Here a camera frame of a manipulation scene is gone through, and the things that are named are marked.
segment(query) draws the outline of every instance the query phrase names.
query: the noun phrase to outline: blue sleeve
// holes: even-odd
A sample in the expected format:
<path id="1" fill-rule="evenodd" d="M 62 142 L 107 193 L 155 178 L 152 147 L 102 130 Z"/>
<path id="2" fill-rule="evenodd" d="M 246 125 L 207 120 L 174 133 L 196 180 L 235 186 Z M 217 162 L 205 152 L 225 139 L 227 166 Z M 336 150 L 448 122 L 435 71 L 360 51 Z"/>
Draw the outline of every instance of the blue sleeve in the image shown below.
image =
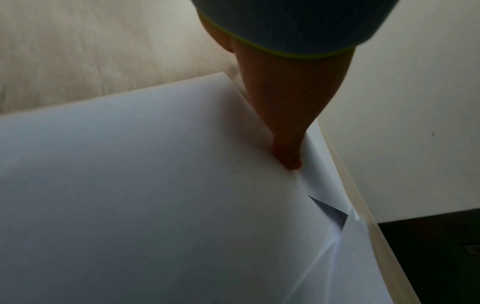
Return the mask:
<path id="1" fill-rule="evenodd" d="M 193 0 L 214 26 L 253 46 L 315 58 L 353 48 L 378 30 L 398 0 Z"/>

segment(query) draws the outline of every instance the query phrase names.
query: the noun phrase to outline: white paper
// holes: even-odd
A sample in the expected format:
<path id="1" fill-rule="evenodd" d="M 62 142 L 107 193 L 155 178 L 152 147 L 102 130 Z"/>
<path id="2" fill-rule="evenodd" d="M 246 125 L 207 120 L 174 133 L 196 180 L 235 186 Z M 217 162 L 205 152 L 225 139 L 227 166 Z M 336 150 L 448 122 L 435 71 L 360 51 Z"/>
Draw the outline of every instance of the white paper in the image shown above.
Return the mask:
<path id="1" fill-rule="evenodd" d="M 306 143 L 319 159 L 290 173 L 224 74 L 0 130 L 1 303 L 294 303 L 312 290 L 310 303 L 314 275 L 330 289 L 344 232 L 309 196 L 351 206 L 320 130 Z"/>

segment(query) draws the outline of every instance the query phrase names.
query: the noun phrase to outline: dark floor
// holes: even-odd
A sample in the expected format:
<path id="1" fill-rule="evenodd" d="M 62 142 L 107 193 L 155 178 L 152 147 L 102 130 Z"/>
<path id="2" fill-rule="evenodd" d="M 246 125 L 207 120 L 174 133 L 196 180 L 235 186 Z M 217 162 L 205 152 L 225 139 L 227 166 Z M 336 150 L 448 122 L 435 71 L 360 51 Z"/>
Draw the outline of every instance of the dark floor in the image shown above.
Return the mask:
<path id="1" fill-rule="evenodd" d="M 480 303 L 480 209 L 380 228 L 422 304 Z"/>

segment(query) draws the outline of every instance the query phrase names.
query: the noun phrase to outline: yellow sleeve trim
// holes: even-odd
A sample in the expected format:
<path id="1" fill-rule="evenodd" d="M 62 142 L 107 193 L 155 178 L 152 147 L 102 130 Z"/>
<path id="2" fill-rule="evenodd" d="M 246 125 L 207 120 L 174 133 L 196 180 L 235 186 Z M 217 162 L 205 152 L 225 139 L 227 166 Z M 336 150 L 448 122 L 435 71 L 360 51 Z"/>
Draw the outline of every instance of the yellow sleeve trim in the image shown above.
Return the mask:
<path id="1" fill-rule="evenodd" d="M 229 30 L 226 30 L 224 29 L 222 26 L 220 26 L 219 24 L 217 24 L 216 22 L 214 22 L 212 19 L 208 18 L 207 16 L 205 16 L 202 12 L 198 11 L 198 14 L 203 18 L 205 19 L 206 21 L 208 21 L 211 25 L 213 25 L 214 27 L 216 27 L 217 29 L 219 29 L 220 31 L 224 32 L 224 33 L 227 33 L 229 34 L 230 36 L 232 36 L 233 38 L 237 39 L 237 40 L 240 40 L 241 42 L 243 43 L 246 43 L 256 49 L 259 49 L 259 50 L 262 50 L 266 53 L 270 53 L 272 55 L 277 55 L 277 56 L 280 56 L 280 57 L 287 57 L 287 58 L 295 58 L 295 59 L 322 59 L 322 58 L 327 58 L 327 57 L 331 57 L 331 56 L 335 56 L 335 55 L 338 55 L 338 54 L 341 54 L 341 53 L 345 53 L 345 52 L 348 52 L 350 50 L 354 50 L 356 48 L 356 46 L 354 47 L 349 47 L 349 48 L 346 48 L 346 49 L 342 49 L 342 50 L 338 50 L 338 51 L 334 51 L 334 52 L 330 52 L 330 53 L 323 53 L 323 54 L 308 54 L 308 55 L 301 55 L 301 54 L 290 54 L 290 53 L 285 53 L 285 52 L 280 52 L 280 51 L 275 51 L 275 50 L 270 50 L 266 47 L 262 47 L 256 43 L 253 43 L 251 41 L 248 41 L 246 40 L 245 38 L 242 38 L 232 32 L 230 32 Z"/>

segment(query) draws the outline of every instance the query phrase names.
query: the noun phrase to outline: finger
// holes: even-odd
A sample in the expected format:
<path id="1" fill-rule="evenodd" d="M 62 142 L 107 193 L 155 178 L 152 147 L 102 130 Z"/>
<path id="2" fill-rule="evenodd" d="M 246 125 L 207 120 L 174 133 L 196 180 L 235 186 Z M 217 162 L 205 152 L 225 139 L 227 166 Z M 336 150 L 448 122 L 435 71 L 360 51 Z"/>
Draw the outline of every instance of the finger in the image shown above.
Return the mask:
<path id="1" fill-rule="evenodd" d="M 305 133 L 299 135 L 275 135 L 273 150 L 278 160 L 288 170 L 300 170 L 302 167 L 301 148 Z"/>

